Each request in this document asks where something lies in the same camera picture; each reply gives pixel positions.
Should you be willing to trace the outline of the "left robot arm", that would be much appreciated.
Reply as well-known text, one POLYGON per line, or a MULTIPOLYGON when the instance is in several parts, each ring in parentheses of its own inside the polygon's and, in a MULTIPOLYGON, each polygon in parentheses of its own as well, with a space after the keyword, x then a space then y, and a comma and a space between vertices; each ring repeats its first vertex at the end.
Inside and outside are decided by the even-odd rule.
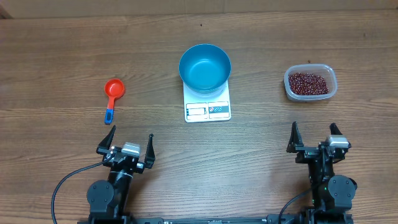
POLYGON ((87 191, 89 223, 135 223, 133 215, 125 211, 133 175, 152 168, 155 162, 153 134, 149 135, 146 156, 141 162, 140 145, 131 142, 125 142, 123 147, 111 145, 115 130, 112 127, 96 149, 103 156, 101 164, 110 171, 106 180, 94 182, 87 191))

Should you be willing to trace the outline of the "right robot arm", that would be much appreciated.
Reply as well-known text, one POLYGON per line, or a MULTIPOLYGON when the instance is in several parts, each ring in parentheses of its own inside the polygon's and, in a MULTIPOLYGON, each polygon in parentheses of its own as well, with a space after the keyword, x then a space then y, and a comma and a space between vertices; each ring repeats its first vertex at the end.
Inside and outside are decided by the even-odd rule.
POLYGON ((330 135, 317 146, 305 146, 297 122, 292 123, 287 152, 296 155, 295 162, 308 165, 310 188, 289 200, 278 215, 279 223, 353 223, 346 212, 352 208, 357 183, 344 175, 336 175, 333 165, 344 160, 351 143, 335 123, 330 135), (312 195, 312 206, 296 215, 284 215, 286 208, 305 196, 312 195))

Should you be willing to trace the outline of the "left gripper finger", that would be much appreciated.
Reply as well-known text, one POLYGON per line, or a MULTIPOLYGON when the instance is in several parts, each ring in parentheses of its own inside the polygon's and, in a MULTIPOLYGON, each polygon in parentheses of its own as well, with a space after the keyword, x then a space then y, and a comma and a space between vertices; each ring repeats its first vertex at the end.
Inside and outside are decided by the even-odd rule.
POLYGON ((113 141, 116 126, 114 125, 108 135, 98 144, 97 150, 109 150, 113 141))
POLYGON ((151 169, 155 162, 155 153, 154 153, 154 148, 153 148, 153 137, 154 137, 153 134, 149 134, 149 140, 148 140, 147 149, 146 149, 146 156, 144 159, 145 168, 147 168, 147 169, 151 169))

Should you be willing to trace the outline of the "red scoop with blue handle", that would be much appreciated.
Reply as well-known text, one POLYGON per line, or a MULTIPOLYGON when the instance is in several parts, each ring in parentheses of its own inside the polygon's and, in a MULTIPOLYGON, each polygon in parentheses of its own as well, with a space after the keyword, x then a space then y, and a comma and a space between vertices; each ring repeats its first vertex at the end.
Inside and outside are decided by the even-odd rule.
POLYGON ((111 79, 105 84, 104 91, 108 96, 108 105, 104 117, 104 123, 111 124, 113 122, 115 101, 121 98, 125 93, 124 83, 117 78, 111 79))

